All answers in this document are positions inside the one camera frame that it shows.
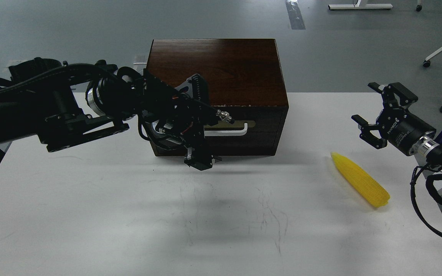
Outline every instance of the black robotic arm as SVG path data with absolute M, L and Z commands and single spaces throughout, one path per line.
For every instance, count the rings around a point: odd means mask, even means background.
M 142 138 L 165 149 L 188 148 L 184 162 L 202 171 L 220 160 L 205 141 L 204 125 L 234 122 L 209 105 L 199 74 L 177 90 L 146 69 L 140 74 L 103 60 L 62 65 L 37 57 L 9 70 L 11 80 L 0 78 L 0 143 L 37 135 L 54 152 L 125 131 L 124 121 L 137 115 Z M 70 86 L 84 82 L 86 101 L 98 117 L 84 114 L 73 96 Z M 113 126 L 93 131 L 108 123 Z

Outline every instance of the dark wooden box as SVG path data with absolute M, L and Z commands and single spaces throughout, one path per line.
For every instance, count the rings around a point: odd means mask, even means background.
M 255 121 L 243 136 L 206 137 L 214 155 L 275 155 L 289 105 L 274 39 L 155 39 L 146 68 L 173 87 L 199 73 L 212 106 Z M 152 147 L 156 156 L 186 153 Z

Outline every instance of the yellow corn cob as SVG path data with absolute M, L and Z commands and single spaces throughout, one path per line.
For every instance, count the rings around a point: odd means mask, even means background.
M 375 208 L 385 206 L 390 199 L 388 192 L 381 187 L 361 167 L 349 158 L 332 152 L 333 162 L 344 178 Z

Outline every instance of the black cable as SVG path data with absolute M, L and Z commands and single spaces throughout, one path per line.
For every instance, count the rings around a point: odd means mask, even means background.
M 442 237 L 442 232 L 435 229 L 434 227 L 431 226 L 431 224 L 428 224 L 428 222 L 425 220 L 425 218 L 423 217 L 421 211 L 419 211 L 419 207 L 417 205 L 417 201 L 416 201 L 416 182 L 419 179 L 419 176 L 421 175 L 421 173 L 423 173 L 424 170 L 428 170 L 428 171 L 433 171 L 435 173 L 437 173 L 438 171 L 429 169 L 429 164 L 426 164 L 426 166 L 417 166 L 414 169 L 414 172 L 412 173 L 412 180 L 410 182 L 410 198 L 412 201 L 412 206 L 414 207 L 414 210 L 416 211 L 417 216 L 419 217 L 419 219 L 421 219 L 421 221 L 431 230 L 433 231 L 436 235 Z
M 11 92 L 15 92 L 16 94 L 18 94 L 18 92 L 21 92 L 27 86 L 38 83 L 38 82 L 48 79 L 50 77 L 58 76 L 61 74 L 67 74 L 67 73 L 71 73 L 71 72 L 81 72 L 84 74 L 89 73 L 89 74 L 95 74 L 95 75 L 99 75 L 99 76 L 111 77 L 114 80 L 118 79 L 116 75 L 114 75 L 110 72 L 107 72 L 106 70 L 103 70 L 95 65 L 85 64 L 85 63 L 76 63 L 76 64 L 70 64 L 67 66 L 61 66 L 58 68 L 48 70 L 47 72 L 36 75 L 35 77 L 32 77 L 28 80 L 25 80 L 23 82 L 13 85 L 13 86 L 10 86 L 10 87 L 4 88 L 4 89 L 0 89 L 0 95 L 4 95 L 7 93 L 11 93 Z
M 144 135 L 144 133 L 142 133 L 142 127 L 144 127 L 144 131 L 146 131 L 146 135 Z M 176 150 L 176 149 L 180 149 L 180 148 L 184 147 L 184 145 L 185 145 L 184 143 L 181 143 L 180 145 L 170 147 L 170 146 L 167 146 L 163 143 L 160 143 L 160 141 L 166 140 L 166 139 L 170 138 L 170 136 L 156 138 L 153 135 L 153 133 L 150 131 L 150 129 L 146 125 L 146 123 L 142 120 L 141 114 L 137 115 L 137 131 L 138 131 L 139 135 L 141 136 L 141 138 L 152 142 L 154 145 L 156 145 L 157 147 L 160 147 L 164 150 Z

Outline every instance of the table surface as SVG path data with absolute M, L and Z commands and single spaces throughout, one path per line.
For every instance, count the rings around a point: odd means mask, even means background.
M 380 96 L 288 99 L 276 156 L 202 172 L 155 157 L 135 127 L 56 153 L 35 136 L 15 141 L 0 165 L 0 275 L 442 274 L 442 239 L 410 203 L 414 158 L 373 149 L 350 119 L 372 121 Z M 368 171 L 388 205 L 360 197 L 332 151 Z M 442 231 L 423 184 L 419 207 Z

